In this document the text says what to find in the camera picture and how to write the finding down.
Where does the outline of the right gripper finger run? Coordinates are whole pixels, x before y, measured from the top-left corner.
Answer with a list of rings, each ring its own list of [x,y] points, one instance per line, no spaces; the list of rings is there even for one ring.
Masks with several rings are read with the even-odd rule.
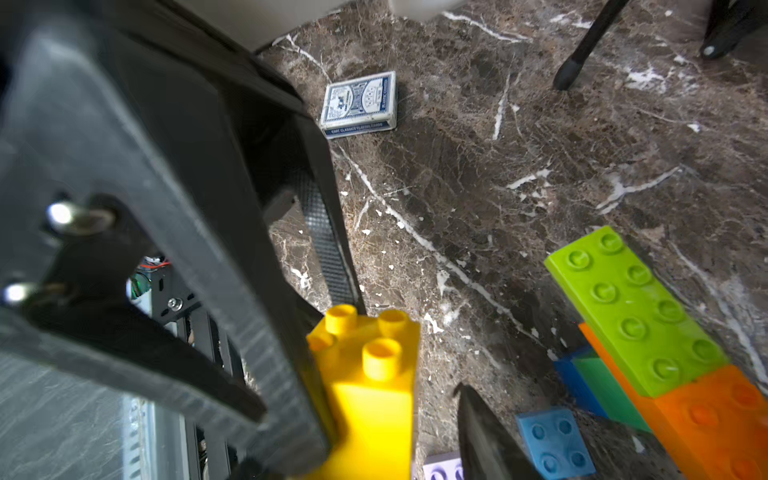
[[[526,454],[470,385],[455,387],[465,479],[542,479]]]

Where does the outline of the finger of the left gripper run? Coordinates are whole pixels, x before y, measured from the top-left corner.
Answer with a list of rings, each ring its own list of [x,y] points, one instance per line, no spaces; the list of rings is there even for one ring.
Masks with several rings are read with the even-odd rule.
[[[365,303],[352,260],[328,141],[314,122],[285,120],[263,157],[263,205],[269,223],[281,218],[295,198],[301,208],[334,305]]]

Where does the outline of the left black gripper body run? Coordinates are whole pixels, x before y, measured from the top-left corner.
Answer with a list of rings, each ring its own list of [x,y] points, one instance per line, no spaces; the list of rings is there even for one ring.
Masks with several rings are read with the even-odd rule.
[[[267,143],[294,115],[313,121],[279,73],[168,1],[3,2],[2,352],[180,413],[241,450],[241,473],[321,466],[336,425],[306,341],[320,314],[263,205]],[[127,299],[154,253],[254,388]]]

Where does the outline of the lilac square lego brick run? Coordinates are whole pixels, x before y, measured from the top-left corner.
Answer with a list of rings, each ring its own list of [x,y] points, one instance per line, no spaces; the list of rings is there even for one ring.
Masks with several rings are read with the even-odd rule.
[[[422,467],[426,480],[463,480],[464,470],[458,451],[428,456]]]

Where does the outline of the blue square lego brick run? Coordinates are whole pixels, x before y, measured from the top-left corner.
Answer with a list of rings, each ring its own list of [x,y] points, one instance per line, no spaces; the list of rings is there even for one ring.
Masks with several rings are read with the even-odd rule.
[[[599,417],[608,418],[606,411],[600,405],[584,377],[575,366],[575,361],[587,354],[593,353],[591,347],[576,350],[563,358],[554,361],[554,368],[560,379],[567,387],[569,394],[575,400],[576,405],[584,411]]]

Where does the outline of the dark green square lego brick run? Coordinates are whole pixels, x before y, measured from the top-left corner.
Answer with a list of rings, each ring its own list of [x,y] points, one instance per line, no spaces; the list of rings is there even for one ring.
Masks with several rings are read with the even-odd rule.
[[[575,357],[572,363],[608,419],[648,433],[652,432],[606,364],[594,351]]]

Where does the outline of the yellow lego brick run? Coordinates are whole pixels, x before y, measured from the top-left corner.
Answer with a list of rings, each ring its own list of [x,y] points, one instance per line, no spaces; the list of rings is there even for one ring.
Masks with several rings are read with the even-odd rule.
[[[307,341],[338,439],[311,479],[408,479],[421,326],[401,310],[329,309]]]

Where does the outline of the lime green long lego brick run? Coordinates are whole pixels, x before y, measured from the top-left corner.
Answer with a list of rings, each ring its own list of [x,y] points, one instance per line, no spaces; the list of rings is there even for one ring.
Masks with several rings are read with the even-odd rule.
[[[611,227],[555,251],[545,266],[638,394],[658,398],[729,364]]]

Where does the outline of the orange long lego brick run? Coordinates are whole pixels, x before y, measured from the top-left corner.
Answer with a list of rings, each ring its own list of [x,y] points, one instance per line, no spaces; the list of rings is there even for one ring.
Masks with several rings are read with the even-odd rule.
[[[767,401],[727,365],[658,398],[639,395],[590,327],[581,332],[687,479],[765,479]]]

